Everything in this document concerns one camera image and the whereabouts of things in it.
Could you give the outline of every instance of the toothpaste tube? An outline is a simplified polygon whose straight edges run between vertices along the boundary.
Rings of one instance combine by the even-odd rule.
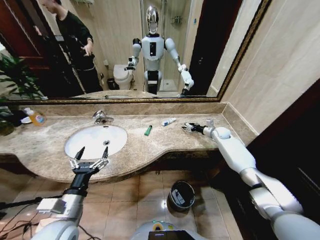
[[[169,118],[168,120],[163,121],[163,122],[161,123],[161,125],[162,125],[162,126],[167,126],[168,124],[173,123],[175,120],[177,120],[175,117]]]

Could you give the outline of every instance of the toilet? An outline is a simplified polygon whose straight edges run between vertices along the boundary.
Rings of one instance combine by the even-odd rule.
[[[132,70],[125,70],[128,65],[116,64],[113,68],[113,77],[120,90],[130,90],[133,77]]]

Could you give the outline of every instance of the gold mirror frame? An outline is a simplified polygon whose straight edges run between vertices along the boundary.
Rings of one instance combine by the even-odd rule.
[[[257,31],[272,0],[261,0],[253,20],[242,40],[230,69],[223,81],[217,97],[191,96],[186,98],[137,98],[137,99],[48,99],[48,100],[12,100],[0,102],[0,105],[59,105],[59,104],[133,104],[133,103],[205,103],[220,102],[227,87],[235,75],[246,50]]]

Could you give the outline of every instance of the mirror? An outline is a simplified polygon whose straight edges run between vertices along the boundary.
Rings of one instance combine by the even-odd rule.
[[[1,1],[0,97],[219,100],[268,2]]]

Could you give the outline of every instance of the sink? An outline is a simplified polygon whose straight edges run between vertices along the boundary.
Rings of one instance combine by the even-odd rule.
[[[65,153],[74,158],[85,147],[82,160],[99,159],[106,146],[109,156],[119,152],[127,142],[126,131],[118,126],[91,126],[75,132],[64,145]]]
[[[130,99],[131,96],[128,95],[106,95],[105,99]]]

